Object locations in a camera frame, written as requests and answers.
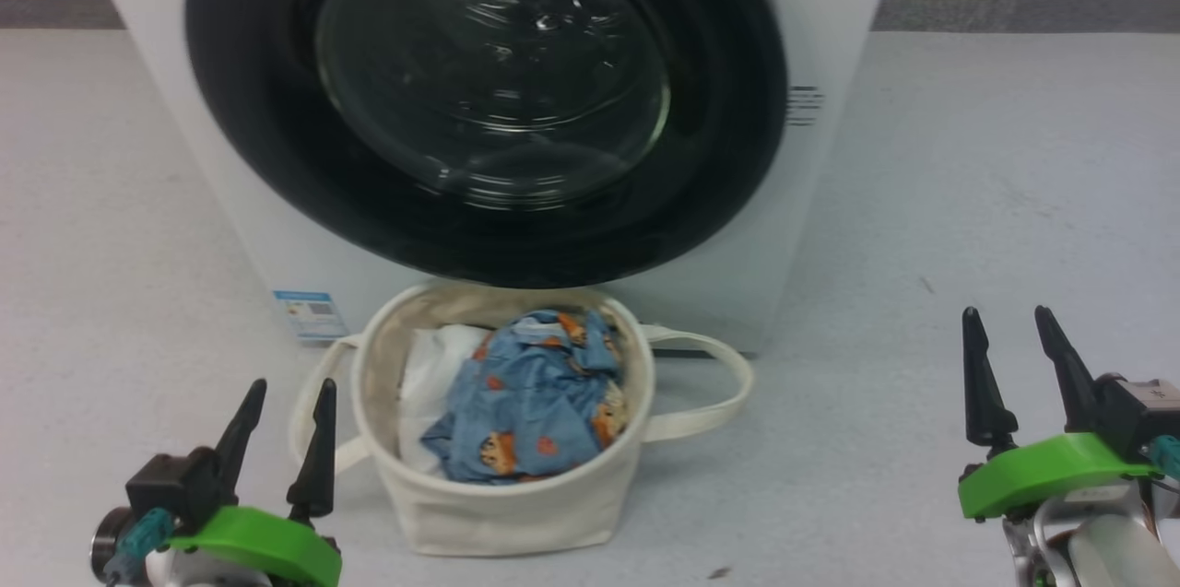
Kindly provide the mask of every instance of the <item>basket handle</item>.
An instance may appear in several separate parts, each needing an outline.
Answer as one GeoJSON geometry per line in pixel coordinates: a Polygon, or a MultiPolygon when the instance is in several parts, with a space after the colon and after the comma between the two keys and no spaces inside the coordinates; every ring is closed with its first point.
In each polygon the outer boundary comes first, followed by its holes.
{"type": "Polygon", "coordinates": [[[664,439],[691,437],[693,435],[720,428],[734,418],[742,406],[746,405],[746,399],[749,398],[750,391],[754,389],[754,368],[750,368],[749,361],[736,350],[708,335],[675,331],[662,326],[644,325],[643,335],[653,345],[666,340],[680,340],[700,347],[721,361],[721,364],[728,366],[741,386],[738,393],[728,400],[695,410],[653,416],[653,418],[648,419],[648,426],[643,433],[644,442],[663,442],[664,439]]]}
{"type": "MultiPolygon", "coordinates": [[[[312,432],[315,430],[312,410],[315,407],[315,399],[320,394],[320,386],[329,377],[339,379],[337,376],[342,370],[341,363],[345,356],[360,346],[360,340],[361,335],[354,334],[333,343],[332,347],[328,347],[328,352],[323,353],[323,359],[320,359],[320,364],[308,373],[307,380],[303,380],[303,385],[300,386],[299,398],[295,398],[295,410],[291,411],[290,423],[287,425],[288,448],[296,463],[303,462],[303,455],[307,454],[307,444],[312,441],[312,432]]],[[[365,445],[365,438],[360,436],[353,437],[343,444],[337,443],[336,474],[363,461],[368,455],[369,451],[365,445]]]]}

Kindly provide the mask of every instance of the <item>white cloth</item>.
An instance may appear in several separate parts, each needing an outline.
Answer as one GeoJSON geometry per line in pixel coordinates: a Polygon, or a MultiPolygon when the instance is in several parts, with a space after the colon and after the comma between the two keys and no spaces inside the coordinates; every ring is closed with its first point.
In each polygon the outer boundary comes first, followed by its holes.
{"type": "Polygon", "coordinates": [[[446,415],[446,394],[459,366],[490,333],[466,325],[414,330],[398,409],[398,454],[409,469],[446,478],[438,456],[419,439],[446,415]]]}

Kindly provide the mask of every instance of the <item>black door rim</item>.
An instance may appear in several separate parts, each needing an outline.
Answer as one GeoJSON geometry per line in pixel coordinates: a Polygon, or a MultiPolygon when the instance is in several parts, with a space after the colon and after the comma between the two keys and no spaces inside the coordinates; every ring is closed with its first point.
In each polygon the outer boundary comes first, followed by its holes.
{"type": "Polygon", "coordinates": [[[536,211],[474,207],[380,158],[333,107],[313,34],[324,0],[188,0],[198,87],[232,146],[339,237],[432,275],[576,287],[696,247],[749,201],[784,129],[787,67],[767,0],[631,0],[667,65],[670,107],[622,178],[536,211]]]}

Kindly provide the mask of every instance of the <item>washing machine door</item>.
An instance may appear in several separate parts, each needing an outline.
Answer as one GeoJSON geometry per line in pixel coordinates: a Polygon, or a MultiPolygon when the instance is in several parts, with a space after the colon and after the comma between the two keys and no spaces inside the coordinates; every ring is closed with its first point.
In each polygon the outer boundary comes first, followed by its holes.
{"type": "Polygon", "coordinates": [[[703,242],[779,146],[768,0],[188,0],[208,107],[341,237],[568,287],[703,242]]]}

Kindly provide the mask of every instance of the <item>clothes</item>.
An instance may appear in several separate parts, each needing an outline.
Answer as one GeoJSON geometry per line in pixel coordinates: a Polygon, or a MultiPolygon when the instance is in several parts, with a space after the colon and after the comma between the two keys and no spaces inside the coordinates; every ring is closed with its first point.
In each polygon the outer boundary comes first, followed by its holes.
{"type": "Polygon", "coordinates": [[[535,311],[500,328],[464,361],[447,412],[422,444],[452,481],[517,483],[598,456],[627,425],[610,328],[535,311]]]}
{"type": "Polygon", "coordinates": [[[414,330],[414,343],[401,373],[398,406],[398,456],[409,469],[442,477],[442,464],[419,442],[446,415],[451,390],[464,359],[492,332],[464,325],[414,330]]]}

